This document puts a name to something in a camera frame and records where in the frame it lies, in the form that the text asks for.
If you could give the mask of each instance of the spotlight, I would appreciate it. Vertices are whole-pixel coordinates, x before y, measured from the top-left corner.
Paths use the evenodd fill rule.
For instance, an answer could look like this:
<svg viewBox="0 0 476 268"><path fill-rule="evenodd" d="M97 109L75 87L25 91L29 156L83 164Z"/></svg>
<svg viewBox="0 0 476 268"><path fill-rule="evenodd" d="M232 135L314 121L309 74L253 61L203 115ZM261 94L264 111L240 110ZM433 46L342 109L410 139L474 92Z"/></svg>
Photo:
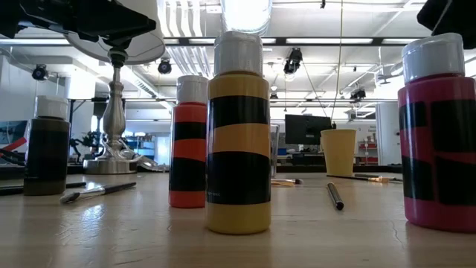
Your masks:
<svg viewBox="0 0 476 268"><path fill-rule="evenodd" d="M158 65L158 72L160 74L169 74L171 71L172 66L170 65L170 59L161 59L161 63Z"/></svg>
<svg viewBox="0 0 476 268"><path fill-rule="evenodd" d="M359 101L359 100L361 100L365 97L366 97L366 95L365 95L365 89L364 88L357 89L354 92L350 93L350 99L351 100Z"/></svg>
<svg viewBox="0 0 476 268"><path fill-rule="evenodd" d="M33 73L31 74L31 77L37 81L45 81L48 79L49 76L50 74L46 70L45 64L37 64L36 68L33 70Z"/></svg>
<svg viewBox="0 0 476 268"><path fill-rule="evenodd" d="M303 54L300 48L292 48L291 54L284 65L285 74L294 74L300 67L300 62L303 60Z"/></svg>

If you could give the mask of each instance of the black tape stripe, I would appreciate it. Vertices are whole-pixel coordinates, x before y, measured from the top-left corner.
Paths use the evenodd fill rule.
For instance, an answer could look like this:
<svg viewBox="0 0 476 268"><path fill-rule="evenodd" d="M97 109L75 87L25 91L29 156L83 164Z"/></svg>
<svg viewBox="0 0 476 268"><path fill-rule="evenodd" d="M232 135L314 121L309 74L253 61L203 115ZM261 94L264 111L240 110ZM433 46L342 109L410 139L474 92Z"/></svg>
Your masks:
<svg viewBox="0 0 476 268"><path fill-rule="evenodd" d="M405 130L413 127L424 127L426 122L426 106L420 101L409 103L399 109L400 129Z"/></svg>
<svg viewBox="0 0 476 268"><path fill-rule="evenodd" d="M172 158L169 173L171 191L205 191L205 163L193 159Z"/></svg>
<svg viewBox="0 0 476 268"><path fill-rule="evenodd" d="M402 156L403 194L418 200L434 200L431 165Z"/></svg>
<svg viewBox="0 0 476 268"><path fill-rule="evenodd" d="M269 124L269 101L251 96L224 96L209 101L210 130L231 124Z"/></svg>
<svg viewBox="0 0 476 268"><path fill-rule="evenodd" d="M207 169L208 202L250 205L271 200L268 157L246 152L211 153Z"/></svg>
<svg viewBox="0 0 476 268"><path fill-rule="evenodd" d="M445 100L431 104L434 149L447 153L476 152L476 101Z"/></svg>
<svg viewBox="0 0 476 268"><path fill-rule="evenodd" d="M173 125L173 140L207 138L207 124L199 122L179 122Z"/></svg>
<svg viewBox="0 0 476 268"><path fill-rule="evenodd" d="M438 198L446 205L476 205L476 165L437 157Z"/></svg>

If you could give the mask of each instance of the yellow bottle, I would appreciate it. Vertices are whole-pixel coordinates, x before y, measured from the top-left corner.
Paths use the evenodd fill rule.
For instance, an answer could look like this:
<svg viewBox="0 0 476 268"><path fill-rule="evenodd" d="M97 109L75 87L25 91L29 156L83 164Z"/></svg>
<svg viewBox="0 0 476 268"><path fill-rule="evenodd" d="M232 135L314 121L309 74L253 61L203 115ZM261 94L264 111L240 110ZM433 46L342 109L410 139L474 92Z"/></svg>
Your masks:
<svg viewBox="0 0 476 268"><path fill-rule="evenodd" d="M258 36L226 32L215 41L209 84L207 227L224 234L271 223L269 84Z"/></svg>

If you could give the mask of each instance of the table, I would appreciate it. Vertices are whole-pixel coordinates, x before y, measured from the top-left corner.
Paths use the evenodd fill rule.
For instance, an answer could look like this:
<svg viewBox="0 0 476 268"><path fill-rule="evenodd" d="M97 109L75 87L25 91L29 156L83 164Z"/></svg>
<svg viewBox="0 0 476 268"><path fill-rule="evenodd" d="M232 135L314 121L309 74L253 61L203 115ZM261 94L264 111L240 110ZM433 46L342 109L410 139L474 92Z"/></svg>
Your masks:
<svg viewBox="0 0 476 268"><path fill-rule="evenodd" d="M1 197L0 267L476 267L476 235L407 223L400 184L277 176L304 185L272 188L271 228L248 236L208 231L204 209L170 208L166 173L70 176L89 188L138 182L70 205L58 196ZM332 207L330 180L343 211Z"/></svg>

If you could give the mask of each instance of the silver lamp stand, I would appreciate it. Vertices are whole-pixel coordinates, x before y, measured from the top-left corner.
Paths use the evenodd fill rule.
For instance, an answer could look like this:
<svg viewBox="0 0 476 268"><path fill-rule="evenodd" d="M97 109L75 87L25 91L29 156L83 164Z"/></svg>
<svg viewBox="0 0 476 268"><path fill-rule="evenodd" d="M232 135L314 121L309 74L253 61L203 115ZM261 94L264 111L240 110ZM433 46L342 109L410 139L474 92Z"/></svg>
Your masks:
<svg viewBox="0 0 476 268"><path fill-rule="evenodd" d="M109 83L109 102L103 116L103 128L105 135L101 137L104 153L95 160L85 160L83 163L86 174L127 174L136 173L138 159L129 160L120 154L123 144L120 140L126 130L126 117L122 107L122 91L124 85L120 82L121 64L115 64L114 56L127 58L124 51L110 51L114 74Z"/></svg>

